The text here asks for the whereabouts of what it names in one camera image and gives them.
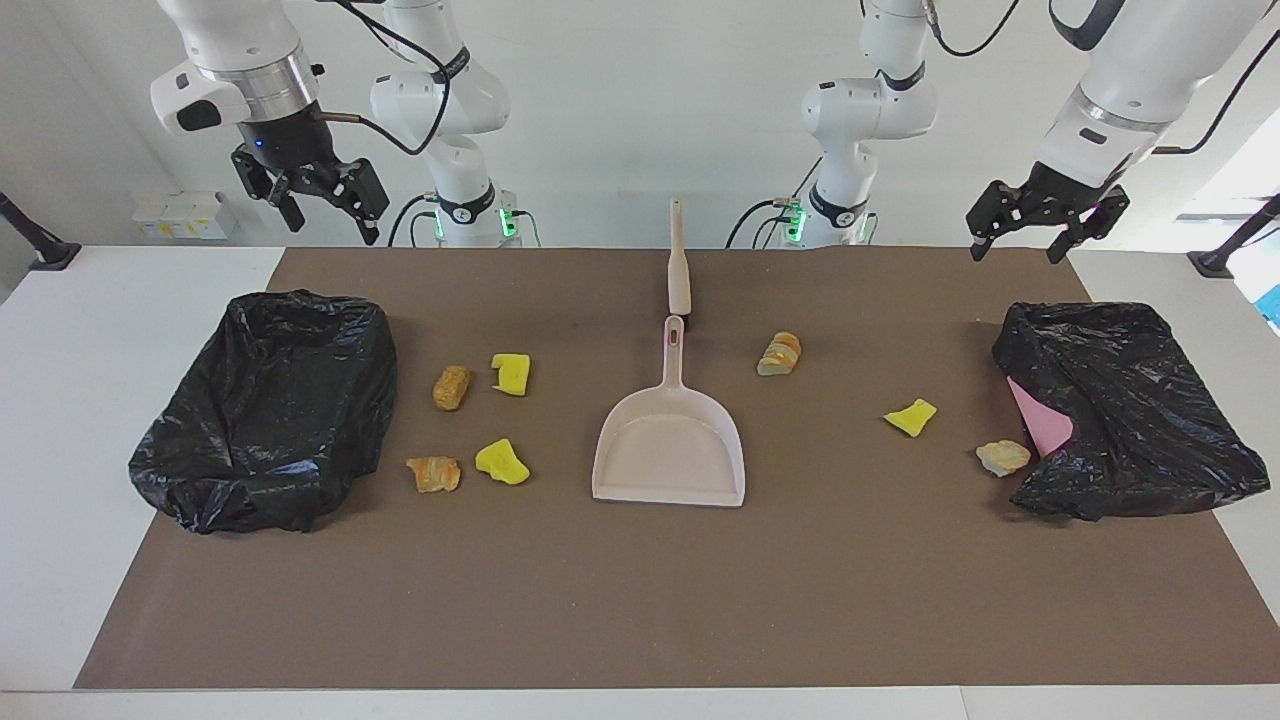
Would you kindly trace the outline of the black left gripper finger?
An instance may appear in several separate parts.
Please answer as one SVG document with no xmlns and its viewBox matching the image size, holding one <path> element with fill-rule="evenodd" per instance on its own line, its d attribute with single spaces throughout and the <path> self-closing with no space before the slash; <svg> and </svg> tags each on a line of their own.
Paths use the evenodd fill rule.
<svg viewBox="0 0 1280 720">
<path fill-rule="evenodd" d="M 1065 228 L 1046 250 L 1048 261 L 1059 264 L 1071 249 L 1085 241 L 1107 237 L 1129 206 L 1130 199 L 1126 195 L 1105 195 L 1087 217 L 1069 217 Z"/>
<path fill-rule="evenodd" d="M 966 213 L 966 227 L 972 234 L 970 256 L 980 263 L 995 241 L 1004 234 L 1027 227 L 1021 187 L 1011 187 L 993 179 Z"/>
</svg>

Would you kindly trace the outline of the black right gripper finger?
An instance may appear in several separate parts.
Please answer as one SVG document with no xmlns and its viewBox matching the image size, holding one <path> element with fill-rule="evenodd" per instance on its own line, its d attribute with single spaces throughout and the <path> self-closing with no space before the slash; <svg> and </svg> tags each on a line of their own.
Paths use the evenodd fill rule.
<svg viewBox="0 0 1280 720">
<path fill-rule="evenodd" d="M 246 145 L 239 145 L 232 152 L 232 164 L 244 187 L 244 192 L 253 200 L 261 200 L 275 208 L 280 214 L 285 227 L 291 233 L 297 233 L 305 225 L 305 217 L 292 196 L 291 181 L 288 176 L 273 176 L 262 165 Z"/>
<path fill-rule="evenodd" d="M 300 169 L 300 183 L 301 193 L 320 197 L 346 213 L 365 246 L 378 242 L 379 222 L 389 199 L 367 159 L 310 163 Z"/>
</svg>

